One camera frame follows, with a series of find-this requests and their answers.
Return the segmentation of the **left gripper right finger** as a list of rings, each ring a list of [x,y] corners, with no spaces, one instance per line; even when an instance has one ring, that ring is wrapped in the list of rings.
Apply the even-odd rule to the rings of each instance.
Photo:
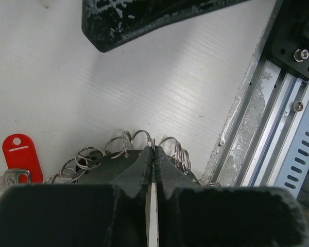
[[[159,246],[309,246],[309,223],[276,187],[202,187],[154,150]]]

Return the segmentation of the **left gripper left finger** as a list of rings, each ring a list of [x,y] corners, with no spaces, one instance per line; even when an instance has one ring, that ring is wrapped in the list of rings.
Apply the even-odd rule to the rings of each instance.
[[[0,197],[0,246],[147,246],[153,149],[109,183],[24,184]]]

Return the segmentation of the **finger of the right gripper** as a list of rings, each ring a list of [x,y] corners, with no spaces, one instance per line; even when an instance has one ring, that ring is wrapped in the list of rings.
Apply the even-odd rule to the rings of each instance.
[[[236,0],[86,0],[81,29],[100,52],[108,52],[158,28],[239,4]]]

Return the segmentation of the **metal disc with keyrings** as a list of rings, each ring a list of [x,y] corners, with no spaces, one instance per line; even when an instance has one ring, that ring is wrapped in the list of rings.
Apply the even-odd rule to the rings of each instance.
[[[151,138],[146,130],[138,130],[131,134],[124,131],[122,135],[116,136],[106,142],[104,147],[86,147],[78,151],[74,157],[69,159],[59,171],[44,181],[45,184],[53,183],[96,183],[109,182],[129,168],[140,156],[142,150],[135,149],[134,140],[137,135],[145,134],[146,146],[154,147],[155,139]],[[170,142],[173,153],[168,155],[169,162],[182,174],[191,179],[197,185],[205,181],[206,187],[220,187],[218,182],[211,179],[198,179],[191,172],[190,155],[180,142],[173,136],[163,137],[159,146]]]

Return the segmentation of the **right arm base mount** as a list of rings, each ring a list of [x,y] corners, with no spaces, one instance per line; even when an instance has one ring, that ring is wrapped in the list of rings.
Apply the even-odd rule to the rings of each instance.
[[[309,1],[283,1],[265,55],[295,77],[309,81]]]

